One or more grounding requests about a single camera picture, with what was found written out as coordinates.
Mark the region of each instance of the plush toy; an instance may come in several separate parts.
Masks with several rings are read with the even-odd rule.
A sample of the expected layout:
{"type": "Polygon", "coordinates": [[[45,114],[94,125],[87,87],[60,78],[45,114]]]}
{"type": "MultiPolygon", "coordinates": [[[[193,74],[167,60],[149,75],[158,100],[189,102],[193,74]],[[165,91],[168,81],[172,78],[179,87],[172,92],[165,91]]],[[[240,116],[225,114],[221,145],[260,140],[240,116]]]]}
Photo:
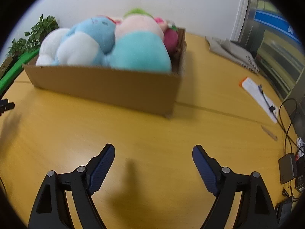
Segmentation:
{"type": "Polygon", "coordinates": [[[175,52],[178,45],[178,33],[176,30],[167,29],[164,33],[164,45],[169,55],[175,52]]]}
{"type": "Polygon", "coordinates": [[[119,40],[127,33],[134,31],[149,31],[164,39],[164,33],[157,22],[147,15],[130,15],[123,22],[116,26],[115,40],[119,40]]]}
{"type": "Polygon", "coordinates": [[[164,20],[163,20],[161,17],[156,17],[156,18],[154,18],[154,19],[155,19],[155,21],[156,21],[158,24],[164,23],[164,20]]]}
{"type": "Polygon", "coordinates": [[[153,18],[153,16],[151,14],[147,13],[145,10],[143,10],[141,8],[134,8],[134,9],[128,11],[126,14],[124,14],[124,18],[126,18],[130,15],[147,15],[147,16],[153,18]]]}
{"type": "Polygon", "coordinates": [[[36,66],[48,66],[53,64],[60,42],[69,30],[69,28],[58,28],[45,37],[40,45],[36,66]]]}
{"type": "Polygon", "coordinates": [[[114,45],[115,24],[106,17],[89,18],[62,38],[54,64],[105,65],[105,54],[114,45]]]}
{"type": "Polygon", "coordinates": [[[122,22],[121,18],[111,18],[111,17],[106,16],[106,15],[97,15],[97,17],[106,17],[109,20],[111,20],[114,24],[121,24],[121,22],[122,22]]]}
{"type": "Polygon", "coordinates": [[[150,31],[125,34],[108,57],[114,69],[146,72],[171,72],[171,62],[161,38],[150,31]]]}

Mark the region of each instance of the white paper sheet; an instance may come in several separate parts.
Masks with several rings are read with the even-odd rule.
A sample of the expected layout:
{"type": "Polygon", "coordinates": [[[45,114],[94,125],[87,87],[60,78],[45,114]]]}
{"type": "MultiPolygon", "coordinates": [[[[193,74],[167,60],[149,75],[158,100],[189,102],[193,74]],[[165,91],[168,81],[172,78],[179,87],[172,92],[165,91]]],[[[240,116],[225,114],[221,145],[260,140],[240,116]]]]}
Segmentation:
{"type": "Polygon", "coordinates": [[[274,106],[275,110],[273,111],[276,118],[269,111],[269,107],[263,98],[262,93],[258,89],[258,84],[256,84],[251,78],[247,77],[245,81],[242,82],[242,87],[256,100],[256,102],[265,110],[270,119],[276,123],[276,118],[278,117],[278,107],[273,103],[273,101],[267,97],[265,94],[265,98],[270,106],[274,106]]]}
{"type": "Polygon", "coordinates": [[[304,155],[303,151],[304,151],[304,142],[302,140],[302,138],[298,138],[296,140],[296,145],[298,146],[298,148],[301,148],[301,150],[298,151],[298,159],[304,155]]]}

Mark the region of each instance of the white wall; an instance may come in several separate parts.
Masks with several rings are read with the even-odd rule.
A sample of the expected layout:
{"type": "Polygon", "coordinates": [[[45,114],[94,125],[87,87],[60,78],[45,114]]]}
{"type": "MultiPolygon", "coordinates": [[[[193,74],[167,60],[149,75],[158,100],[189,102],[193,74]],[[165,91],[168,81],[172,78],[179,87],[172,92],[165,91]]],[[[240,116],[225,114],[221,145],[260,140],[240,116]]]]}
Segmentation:
{"type": "Polygon", "coordinates": [[[25,37],[41,14],[54,16],[60,27],[71,27],[95,15],[123,16],[141,7],[153,16],[175,21],[188,32],[230,38],[234,31],[240,0],[38,0],[21,18],[0,53],[5,59],[14,38],[25,37]]]}

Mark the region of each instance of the blue sign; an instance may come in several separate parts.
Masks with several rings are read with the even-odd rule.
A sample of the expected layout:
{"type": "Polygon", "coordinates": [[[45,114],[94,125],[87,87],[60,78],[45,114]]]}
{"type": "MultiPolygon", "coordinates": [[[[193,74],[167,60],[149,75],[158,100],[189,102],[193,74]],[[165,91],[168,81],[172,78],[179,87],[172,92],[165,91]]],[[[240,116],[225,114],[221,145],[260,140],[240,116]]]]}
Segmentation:
{"type": "Polygon", "coordinates": [[[262,24],[265,24],[269,27],[272,27],[290,38],[292,38],[297,43],[301,43],[298,39],[297,35],[293,31],[293,28],[289,25],[289,23],[282,17],[278,15],[274,15],[271,13],[267,13],[265,11],[257,10],[254,21],[260,22],[262,24]]]}

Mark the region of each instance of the green leaves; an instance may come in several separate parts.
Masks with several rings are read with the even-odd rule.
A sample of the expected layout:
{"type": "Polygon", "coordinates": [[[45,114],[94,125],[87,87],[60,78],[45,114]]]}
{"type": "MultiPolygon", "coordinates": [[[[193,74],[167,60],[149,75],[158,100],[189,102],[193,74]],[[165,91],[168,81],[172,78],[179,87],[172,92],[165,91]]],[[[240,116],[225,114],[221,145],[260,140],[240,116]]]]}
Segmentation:
{"type": "Polygon", "coordinates": [[[36,25],[31,28],[31,32],[24,32],[26,37],[29,37],[28,40],[20,38],[18,41],[13,39],[12,46],[8,49],[9,56],[18,56],[24,52],[32,52],[37,49],[42,40],[54,29],[59,28],[56,19],[53,16],[48,15],[47,18],[43,18],[43,15],[40,16],[39,21],[36,25]]]}

